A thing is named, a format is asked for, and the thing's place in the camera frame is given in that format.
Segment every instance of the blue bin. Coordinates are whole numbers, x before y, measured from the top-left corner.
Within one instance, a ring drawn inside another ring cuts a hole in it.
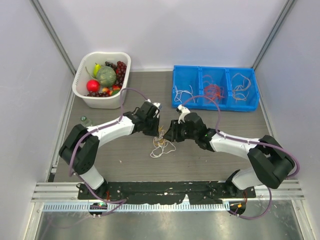
[[[215,101],[221,110],[252,112],[259,103],[259,91],[252,68],[180,66],[173,68],[172,107],[176,108],[193,96],[203,96],[210,84],[220,87]],[[217,110],[209,100],[199,97],[185,104],[190,109]]]

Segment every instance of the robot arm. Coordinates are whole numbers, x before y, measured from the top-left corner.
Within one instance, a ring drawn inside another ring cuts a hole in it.
[[[136,132],[143,132],[143,134],[147,136],[158,136],[160,109],[160,103],[145,101],[142,106],[140,108],[137,107],[135,111],[124,113],[120,121],[119,119],[115,119],[88,128],[78,124],[73,127],[66,138],[60,148],[59,155],[70,165],[71,156],[77,142],[85,134],[92,131],[92,133],[84,139],[83,146],[78,148],[72,168],[99,197],[104,198],[108,190],[108,183],[94,166],[98,148],[114,139]],[[104,128],[104,126],[114,122],[117,123]]]
[[[229,153],[252,164],[245,170],[235,171],[227,180],[230,192],[244,190],[251,186],[266,185],[276,189],[295,167],[295,162],[285,153],[271,147],[263,147],[250,142],[263,142],[281,147],[271,136],[263,138],[244,138],[226,134],[217,134],[213,128],[207,128],[201,117],[188,108],[179,105],[179,119],[172,120],[164,138],[171,142],[182,142],[186,139],[195,140],[198,146],[212,152]],[[243,140],[243,142],[228,139],[228,137]]]

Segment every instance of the black mounting plate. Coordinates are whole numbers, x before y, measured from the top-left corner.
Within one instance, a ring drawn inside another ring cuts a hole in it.
[[[96,199],[84,184],[78,184],[79,200]],[[108,182],[110,201],[127,199],[126,204],[180,204],[187,195],[191,205],[221,204],[221,199],[255,198],[254,187],[231,196],[227,184],[218,181],[130,181]]]

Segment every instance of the rubber band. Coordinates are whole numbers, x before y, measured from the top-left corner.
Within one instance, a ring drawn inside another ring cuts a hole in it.
[[[217,84],[213,84],[214,79],[212,78],[212,76],[210,75],[204,75],[202,77],[204,78],[210,78],[211,82],[209,81],[204,81],[203,84],[208,84],[208,86],[206,86],[204,88],[204,95],[210,99],[212,99],[213,101],[217,101],[220,102],[223,98],[224,98],[224,88],[222,86],[218,86]],[[209,101],[208,99],[205,99],[206,104],[211,104],[211,101]]]
[[[240,93],[238,91],[242,91],[242,92],[247,91],[249,89],[249,87],[251,86],[251,81],[250,81],[250,79],[248,77],[243,76],[241,73],[238,72],[231,78],[231,85],[232,85],[232,80],[235,78],[235,76],[238,76],[238,75],[243,77],[243,83],[242,83],[242,85],[240,84],[240,85],[236,86],[232,90],[232,97],[235,99],[235,102],[237,102],[237,101],[247,101],[249,92],[245,96],[243,93]]]
[[[190,88],[191,88],[191,92],[189,92],[189,91],[187,91],[187,90],[178,90],[177,87],[174,86],[174,89],[175,89],[174,101],[175,101],[175,102],[180,102],[180,103],[182,103],[181,97],[182,97],[182,94],[183,94],[183,93],[190,94],[190,95],[193,97],[194,91],[193,91],[193,89],[192,89],[192,86],[191,86],[191,85],[189,85],[189,86],[190,86]]]
[[[166,131],[162,130],[162,127],[159,127],[159,136],[155,136],[152,141],[155,149],[153,149],[152,152],[150,153],[150,157],[160,158],[162,156],[162,154],[168,154],[168,153],[171,153],[171,152],[174,152],[175,150],[177,150],[176,146],[172,142],[164,139],[165,133],[166,133]],[[170,151],[165,152],[165,148],[169,144],[171,144],[174,149],[171,149]],[[155,154],[155,151],[157,149],[161,149],[161,152],[159,154]]]

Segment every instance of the white wall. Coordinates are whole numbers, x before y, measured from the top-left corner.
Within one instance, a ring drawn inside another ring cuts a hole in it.
[[[122,51],[133,69],[252,67],[286,0],[40,0],[77,68]]]
[[[301,162],[298,179],[319,227],[320,1],[298,0],[256,71],[279,142]]]
[[[46,180],[72,75],[27,0],[0,7],[0,239],[18,240]]]

